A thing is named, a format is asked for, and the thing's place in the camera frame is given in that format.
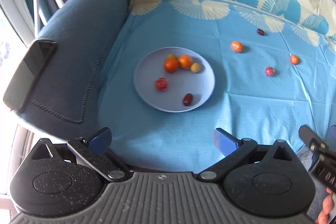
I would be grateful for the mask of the person's right hand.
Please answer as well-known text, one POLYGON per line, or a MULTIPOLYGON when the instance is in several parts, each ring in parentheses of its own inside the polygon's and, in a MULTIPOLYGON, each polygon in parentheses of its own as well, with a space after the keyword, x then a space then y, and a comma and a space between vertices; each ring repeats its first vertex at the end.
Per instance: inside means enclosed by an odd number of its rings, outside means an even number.
POLYGON ((326 188, 327 197, 323 200, 322 210, 320 211, 317 219, 315 220, 316 224, 327 224, 329 221, 329 214, 334 208, 333 202, 333 191, 329 188, 326 188))

